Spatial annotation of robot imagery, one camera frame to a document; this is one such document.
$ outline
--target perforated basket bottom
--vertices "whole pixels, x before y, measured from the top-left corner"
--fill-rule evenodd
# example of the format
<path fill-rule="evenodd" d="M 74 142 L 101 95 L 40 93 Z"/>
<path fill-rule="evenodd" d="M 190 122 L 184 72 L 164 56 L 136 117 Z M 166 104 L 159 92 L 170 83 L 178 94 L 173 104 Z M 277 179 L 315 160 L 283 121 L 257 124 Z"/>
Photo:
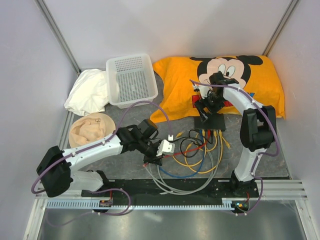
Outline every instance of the perforated basket bottom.
<path fill-rule="evenodd" d="M 121 103 L 149 97 L 147 80 L 143 70 L 118 73 L 116 80 L 119 84 L 119 101 Z"/>

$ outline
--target cartoon face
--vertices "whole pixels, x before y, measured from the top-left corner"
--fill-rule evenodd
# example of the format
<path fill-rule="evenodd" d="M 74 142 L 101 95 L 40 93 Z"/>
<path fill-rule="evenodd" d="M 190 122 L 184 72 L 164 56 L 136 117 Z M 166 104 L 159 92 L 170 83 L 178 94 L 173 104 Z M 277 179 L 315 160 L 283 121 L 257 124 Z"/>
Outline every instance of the cartoon face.
<path fill-rule="evenodd" d="M 261 65 L 262 59 L 258 56 L 236 56 L 219 58 L 197 58 L 191 60 L 202 61 L 197 68 L 197 76 L 201 83 L 210 84 L 209 77 L 214 73 L 221 72 L 225 78 L 235 79 L 244 88 L 250 78 L 250 65 Z"/>

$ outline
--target beige towel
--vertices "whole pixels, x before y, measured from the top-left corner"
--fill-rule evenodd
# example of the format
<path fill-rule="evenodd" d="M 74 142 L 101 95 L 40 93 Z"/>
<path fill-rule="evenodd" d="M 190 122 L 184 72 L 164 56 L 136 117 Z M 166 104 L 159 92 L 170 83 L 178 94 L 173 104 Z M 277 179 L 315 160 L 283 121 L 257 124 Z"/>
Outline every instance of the beige towel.
<path fill-rule="evenodd" d="M 71 148 L 92 143 L 116 130 L 115 122 L 106 114 L 92 113 L 75 121 L 69 133 Z"/>

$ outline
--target white plastic basket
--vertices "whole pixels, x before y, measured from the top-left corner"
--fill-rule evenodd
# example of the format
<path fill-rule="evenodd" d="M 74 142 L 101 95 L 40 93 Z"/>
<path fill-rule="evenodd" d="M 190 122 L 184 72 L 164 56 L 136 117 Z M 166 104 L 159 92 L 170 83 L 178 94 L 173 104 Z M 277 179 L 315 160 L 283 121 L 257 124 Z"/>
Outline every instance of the white plastic basket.
<path fill-rule="evenodd" d="M 155 73 L 148 54 L 111 58 L 106 61 L 105 72 L 109 102 L 121 109 L 141 100 L 152 102 L 158 95 Z"/>

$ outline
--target white wall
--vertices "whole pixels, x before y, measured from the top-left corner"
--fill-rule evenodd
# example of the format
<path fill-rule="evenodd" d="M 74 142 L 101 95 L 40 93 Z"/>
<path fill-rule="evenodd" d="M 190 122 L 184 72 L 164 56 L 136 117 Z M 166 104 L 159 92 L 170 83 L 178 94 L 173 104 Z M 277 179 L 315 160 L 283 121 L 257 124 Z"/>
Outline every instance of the white wall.
<path fill-rule="evenodd" d="M 45 0 L 82 69 L 147 53 L 214 57 L 264 51 L 289 0 Z"/>
<path fill-rule="evenodd" d="M 20 240 L 76 73 L 34 1 L 2 1 L 0 32 L 0 239 Z"/>
<path fill-rule="evenodd" d="M 302 0 L 270 57 L 285 93 L 279 135 L 290 173 L 301 179 L 320 224 L 320 2 Z"/>

